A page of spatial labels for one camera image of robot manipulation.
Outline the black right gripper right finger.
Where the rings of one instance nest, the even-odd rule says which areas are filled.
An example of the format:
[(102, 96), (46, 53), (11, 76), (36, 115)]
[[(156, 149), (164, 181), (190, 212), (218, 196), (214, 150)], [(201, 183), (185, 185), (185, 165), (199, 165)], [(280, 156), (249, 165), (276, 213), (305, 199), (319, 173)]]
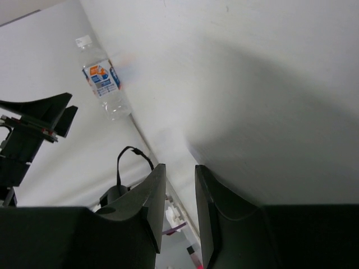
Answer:
[(257, 206), (203, 165), (195, 189), (204, 268), (357, 268), (357, 205)]

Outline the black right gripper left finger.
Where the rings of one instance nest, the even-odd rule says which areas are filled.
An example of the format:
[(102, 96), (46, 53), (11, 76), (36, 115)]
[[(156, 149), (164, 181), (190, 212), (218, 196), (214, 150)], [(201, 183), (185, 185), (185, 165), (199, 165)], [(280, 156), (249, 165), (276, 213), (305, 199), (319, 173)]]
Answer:
[(86, 207), (1, 209), (2, 268), (154, 268), (166, 167), (93, 212)]

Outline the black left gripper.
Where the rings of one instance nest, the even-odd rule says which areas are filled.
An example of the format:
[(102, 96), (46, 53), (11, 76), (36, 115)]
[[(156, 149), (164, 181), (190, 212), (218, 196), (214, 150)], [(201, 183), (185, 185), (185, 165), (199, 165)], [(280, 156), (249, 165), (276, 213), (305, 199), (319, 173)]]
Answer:
[(11, 129), (1, 143), (1, 207), (15, 207), (15, 188), (22, 183), (43, 141), (56, 142), (57, 135), (66, 138), (78, 107), (69, 106), (72, 94), (10, 102), (1, 100), (1, 108), (22, 116), (1, 116), (1, 126)]

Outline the clear orange label bottle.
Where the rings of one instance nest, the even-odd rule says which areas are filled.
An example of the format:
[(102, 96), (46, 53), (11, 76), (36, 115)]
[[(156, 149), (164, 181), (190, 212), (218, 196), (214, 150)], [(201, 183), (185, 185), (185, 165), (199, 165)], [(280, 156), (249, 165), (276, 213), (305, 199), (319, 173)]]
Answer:
[(131, 114), (130, 106), (121, 90), (121, 81), (107, 53), (89, 35), (75, 40), (80, 50), (82, 73), (110, 120)]

